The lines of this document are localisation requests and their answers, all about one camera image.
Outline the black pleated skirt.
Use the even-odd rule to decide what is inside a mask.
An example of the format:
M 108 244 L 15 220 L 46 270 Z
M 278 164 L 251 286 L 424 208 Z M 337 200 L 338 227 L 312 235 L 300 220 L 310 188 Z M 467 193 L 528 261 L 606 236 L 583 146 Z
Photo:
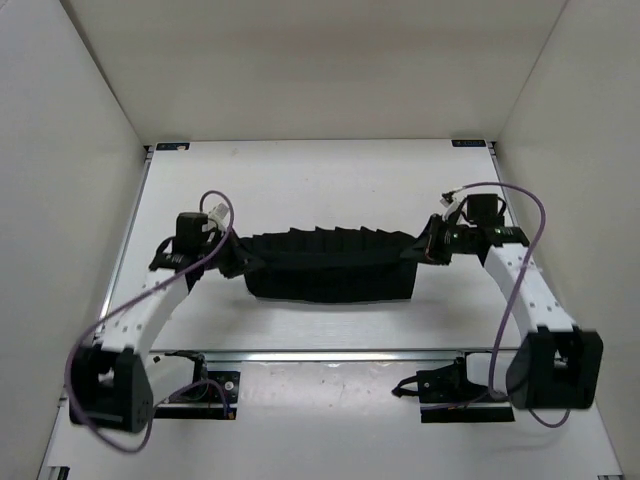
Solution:
M 417 263 L 402 253 L 415 242 L 407 233 L 336 227 L 244 237 L 256 263 L 244 274 L 257 298 L 321 304 L 409 299 Z

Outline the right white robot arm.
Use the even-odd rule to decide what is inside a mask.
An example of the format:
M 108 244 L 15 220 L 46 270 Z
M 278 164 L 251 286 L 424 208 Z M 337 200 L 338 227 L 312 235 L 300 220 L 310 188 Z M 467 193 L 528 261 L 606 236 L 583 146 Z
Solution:
M 506 202 L 495 193 L 455 191 L 446 210 L 429 218 L 407 258 L 445 266 L 456 255 L 478 258 L 506 300 L 493 347 L 453 365 L 419 372 L 414 380 L 429 410 L 507 401 L 519 410 L 587 410 L 595 390 L 603 341 L 563 309 L 534 259 L 536 239 L 505 222 Z

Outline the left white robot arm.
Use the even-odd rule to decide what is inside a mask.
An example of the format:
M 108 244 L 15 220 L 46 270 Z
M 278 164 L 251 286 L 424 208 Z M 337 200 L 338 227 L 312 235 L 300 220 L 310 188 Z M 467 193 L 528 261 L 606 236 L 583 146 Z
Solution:
M 81 336 L 65 367 L 74 424 L 96 433 L 138 434 L 150 426 L 159 403 L 181 395 L 197 398 L 212 387 L 203 354 L 155 355 L 151 349 L 205 272 L 235 277 L 255 266 L 234 232 L 234 220 L 229 200 L 179 214 L 174 235 L 154 253 L 141 293 Z

